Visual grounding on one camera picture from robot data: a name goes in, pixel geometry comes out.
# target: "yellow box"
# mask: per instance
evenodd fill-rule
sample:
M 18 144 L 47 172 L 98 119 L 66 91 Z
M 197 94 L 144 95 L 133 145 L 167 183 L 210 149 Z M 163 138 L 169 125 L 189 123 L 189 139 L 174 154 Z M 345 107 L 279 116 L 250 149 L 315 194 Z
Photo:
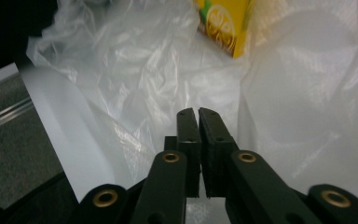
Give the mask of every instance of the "yellow box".
M 199 30 L 223 51 L 238 58 L 243 54 L 254 0 L 194 0 L 199 15 Z

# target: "white plastic bag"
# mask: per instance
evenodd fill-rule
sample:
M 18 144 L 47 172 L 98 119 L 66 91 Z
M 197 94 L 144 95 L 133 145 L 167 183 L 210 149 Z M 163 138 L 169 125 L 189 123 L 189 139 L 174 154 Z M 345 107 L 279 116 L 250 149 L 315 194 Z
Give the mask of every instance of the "white plastic bag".
M 255 1 L 238 60 L 197 25 L 188 1 L 63 1 L 27 54 L 80 89 L 103 155 L 125 159 L 108 163 L 126 188 L 147 175 L 188 107 L 217 111 L 241 148 L 302 192 L 358 179 L 358 1 Z M 187 221 L 222 223 L 222 209 L 188 200 Z

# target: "gray carpet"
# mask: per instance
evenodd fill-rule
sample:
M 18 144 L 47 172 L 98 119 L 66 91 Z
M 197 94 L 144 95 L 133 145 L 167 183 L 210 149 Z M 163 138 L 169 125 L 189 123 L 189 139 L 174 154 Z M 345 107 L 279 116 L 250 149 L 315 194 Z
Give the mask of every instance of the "gray carpet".
M 6 81 L 0 85 L 0 111 L 26 97 L 21 77 Z M 0 126 L 0 207 L 9 207 L 60 172 L 34 108 Z

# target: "yellow package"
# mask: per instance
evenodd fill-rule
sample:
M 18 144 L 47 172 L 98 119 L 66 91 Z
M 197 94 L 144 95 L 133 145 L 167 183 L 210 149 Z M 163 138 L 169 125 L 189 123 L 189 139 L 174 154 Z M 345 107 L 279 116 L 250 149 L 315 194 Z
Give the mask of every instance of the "yellow package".
M 231 57 L 240 57 L 254 0 L 194 1 L 200 14 L 199 30 Z

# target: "crumpled plastic sheet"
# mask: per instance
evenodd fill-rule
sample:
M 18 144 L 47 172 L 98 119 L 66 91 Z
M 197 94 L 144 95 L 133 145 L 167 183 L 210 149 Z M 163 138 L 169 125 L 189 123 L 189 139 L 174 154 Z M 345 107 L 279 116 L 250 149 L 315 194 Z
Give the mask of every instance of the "crumpled plastic sheet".
M 133 183 L 188 107 L 217 111 L 294 189 L 358 179 L 358 0 L 257 0 L 238 60 L 198 22 L 183 0 L 62 0 L 27 55 L 78 86 Z M 188 200 L 188 223 L 219 223 L 214 206 Z

